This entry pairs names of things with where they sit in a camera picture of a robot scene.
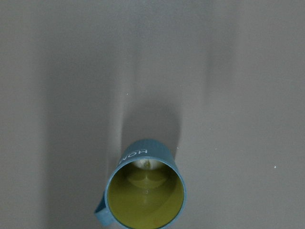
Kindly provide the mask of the blue mug with yellow inside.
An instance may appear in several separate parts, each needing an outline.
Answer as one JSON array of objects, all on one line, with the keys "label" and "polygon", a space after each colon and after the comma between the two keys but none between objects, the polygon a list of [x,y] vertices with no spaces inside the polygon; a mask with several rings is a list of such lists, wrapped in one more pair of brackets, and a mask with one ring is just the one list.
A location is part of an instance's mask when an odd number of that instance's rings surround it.
[{"label": "blue mug with yellow inside", "polygon": [[165,229],[181,214],[186,186],[163,143],[143,139],[126,148],[94,211],[97,220],[125,229]]}]

